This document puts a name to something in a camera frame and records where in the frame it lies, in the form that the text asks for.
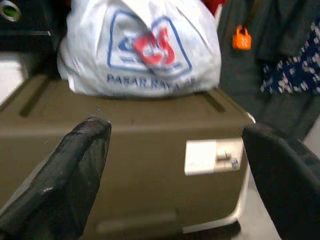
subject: white plastic bag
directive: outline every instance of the white plastic bag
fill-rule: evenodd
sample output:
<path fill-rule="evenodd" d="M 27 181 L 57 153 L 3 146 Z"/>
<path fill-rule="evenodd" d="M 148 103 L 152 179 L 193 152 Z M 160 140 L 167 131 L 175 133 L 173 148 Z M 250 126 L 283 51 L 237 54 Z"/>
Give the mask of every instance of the white plastic bag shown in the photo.
<path fill-rule="evenodd" d="M 199 0 L 74 0 L 58 70 L 75 93 L 162 97 L 218 86 L 215 19 Z"/>

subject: blue patterned fabric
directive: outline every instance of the blue patterned fabric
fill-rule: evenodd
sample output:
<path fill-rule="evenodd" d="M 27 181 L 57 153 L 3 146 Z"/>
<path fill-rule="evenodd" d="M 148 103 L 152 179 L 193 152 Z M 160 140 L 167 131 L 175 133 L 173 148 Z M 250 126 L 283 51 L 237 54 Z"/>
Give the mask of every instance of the blue patterned fabric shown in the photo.
<path fill-rule="evenodd" d="M 320 95 L 320 16 L 311 25 L 308 40 L 298 56 L 263 65 L 262 92 L 308 92 Z"/>

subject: white label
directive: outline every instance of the white label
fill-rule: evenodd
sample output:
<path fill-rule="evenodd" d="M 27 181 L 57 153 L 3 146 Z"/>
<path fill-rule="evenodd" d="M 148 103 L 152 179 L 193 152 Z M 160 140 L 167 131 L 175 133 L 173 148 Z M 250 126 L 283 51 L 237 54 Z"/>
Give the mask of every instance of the white label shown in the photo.
<path fill-rule="evenodd" d="M 190 176 L 239 170 L 243 150 L 242 138 L 187 141 L 184 174 Z"/>
<path fill-rule="evenodd" d="M 213 173 L 216 165 L 216 140 L 187 141 L 185 148 L 185 175 Z"/>

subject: orange padlock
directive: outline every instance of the orange padlock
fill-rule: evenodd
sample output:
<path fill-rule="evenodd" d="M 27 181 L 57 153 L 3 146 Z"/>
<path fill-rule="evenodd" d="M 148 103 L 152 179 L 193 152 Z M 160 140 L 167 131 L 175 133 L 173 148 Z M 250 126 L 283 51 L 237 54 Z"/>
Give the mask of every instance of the orange padlock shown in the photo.
<path fill-rule="evenodd" d="M 238 50 L 250 50 L 251 41 L 252 40 L 250 34 L 248 33 L 248 29 L 239 25 L 236 28 L 236 34 L 234 34 L 232 38 L 232 47 Z"/>

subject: logo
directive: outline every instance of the logo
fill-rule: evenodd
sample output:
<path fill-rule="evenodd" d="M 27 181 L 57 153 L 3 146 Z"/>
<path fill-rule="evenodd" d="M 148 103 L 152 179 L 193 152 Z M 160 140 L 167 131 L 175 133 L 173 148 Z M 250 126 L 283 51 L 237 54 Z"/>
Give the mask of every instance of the logo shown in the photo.
<path fill-rule="evenodd" d="M 166 79 L 183 76 L 192 65 L 172 21 L 159 17 L 148 31 L 133 13 L 118 10 L 112 17 L 107 64 L 111 69 L 153 73 Z"/>

